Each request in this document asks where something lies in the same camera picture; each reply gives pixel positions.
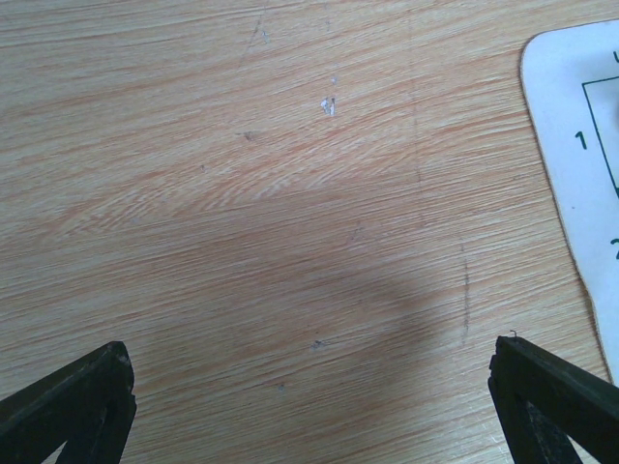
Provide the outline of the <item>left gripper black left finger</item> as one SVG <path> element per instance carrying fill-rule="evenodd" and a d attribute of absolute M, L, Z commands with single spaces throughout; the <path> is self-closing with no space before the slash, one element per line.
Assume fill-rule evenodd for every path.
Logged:
<path fill-rule="evenodd" d="M 1 461 L 118 463 L 136 413 L 125 344 L 111 341 L 1 401 Z"/>

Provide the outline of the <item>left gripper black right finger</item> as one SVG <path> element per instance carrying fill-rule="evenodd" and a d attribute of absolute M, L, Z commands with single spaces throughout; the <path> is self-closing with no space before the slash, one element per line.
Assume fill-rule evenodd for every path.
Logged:
<path fill-rule="evenodd" d="M 519 336 L 499 336 L 487 384 L 515 463 L 618 461 L 618 388 Z"/>

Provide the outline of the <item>green white chess board mat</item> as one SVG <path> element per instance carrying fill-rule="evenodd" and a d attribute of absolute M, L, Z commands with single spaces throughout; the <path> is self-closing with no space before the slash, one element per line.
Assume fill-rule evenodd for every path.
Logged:
<path fill-rule="evenodd" d="M 553 197 L 618 380 L 618 22 L 544 32 L 520 80 Z"/>

